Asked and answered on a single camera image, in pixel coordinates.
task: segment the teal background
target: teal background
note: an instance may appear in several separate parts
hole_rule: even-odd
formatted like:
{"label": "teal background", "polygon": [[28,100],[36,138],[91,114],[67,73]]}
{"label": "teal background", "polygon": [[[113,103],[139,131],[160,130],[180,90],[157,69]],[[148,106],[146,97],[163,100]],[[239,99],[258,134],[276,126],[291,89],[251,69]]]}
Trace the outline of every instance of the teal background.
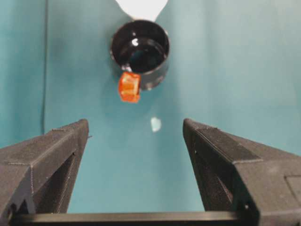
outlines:
{"label": "teal background", "polygon": [[184,118],[301,154],[300,12],[299,0],[169,0],[168,74],[133,105],[108,52],[130,19],[115,1],[2,1],[0,145],[87,118],[69,212],[203,210]]}

